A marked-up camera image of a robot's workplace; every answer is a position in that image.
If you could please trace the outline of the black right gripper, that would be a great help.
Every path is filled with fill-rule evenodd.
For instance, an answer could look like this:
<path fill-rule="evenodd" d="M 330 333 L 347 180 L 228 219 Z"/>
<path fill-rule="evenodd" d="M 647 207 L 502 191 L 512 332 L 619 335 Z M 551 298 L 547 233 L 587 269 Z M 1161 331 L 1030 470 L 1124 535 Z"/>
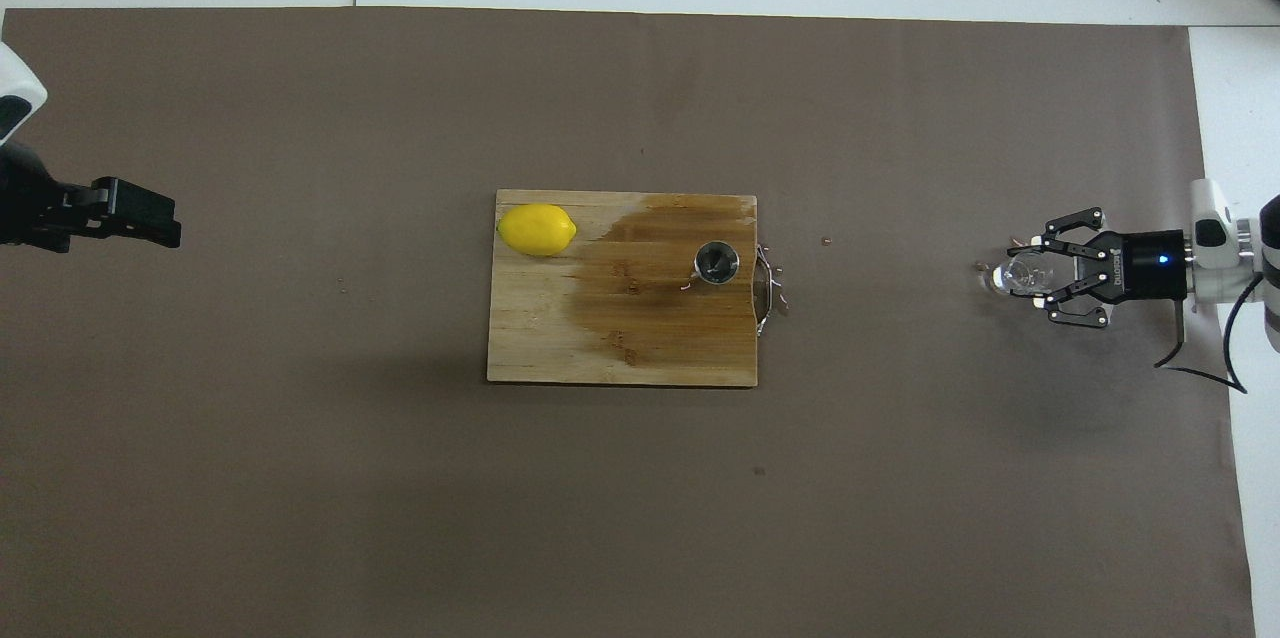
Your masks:
<path fill-rule="evenodd" d="M 1032 292 L 1033 307 L 1041 310 L 1050 323 L 1102 331 L 1111 324 L 1105 304 L 1178 302 L 1188 297 L 1190 288 L 1183 231 L 1117 233 L 1103 231 L 1105 222 L 1101 208 L 1088 208 L 1046 222 L 1044 229 L 1034 234 L 1029 243 L 1007 249 L 1010 258 L 1024 252 L 1075 258 L 1079 281 L 1105 277 L 1088 291 L 1084 284 L 1073 283 Z M 1088 243 L 1062 240 L 1064 234 L 1080 229 L 1097 236 Z M 1089 296 L 1102 304 L 1080 311 L 1073 309 L 1073 301 Z"/>

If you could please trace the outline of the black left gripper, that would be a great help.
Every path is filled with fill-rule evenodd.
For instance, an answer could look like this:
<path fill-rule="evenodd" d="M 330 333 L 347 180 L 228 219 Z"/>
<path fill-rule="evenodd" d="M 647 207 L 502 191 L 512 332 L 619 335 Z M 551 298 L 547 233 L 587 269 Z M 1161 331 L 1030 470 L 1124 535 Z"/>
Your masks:
<path fill-rule="evenodd" d="M 55 202 L 58 227 L 96 240 L 142 240 L 178 249 L 182 224 L 175 201 L 118 177 L 100 177 L 88 186 L 60 184 L 35 150 L 14 141 L 1 147 L 1 242 L 47 251 L 63 250 L 63 236 L 49 232 L 44 214 Z"/>

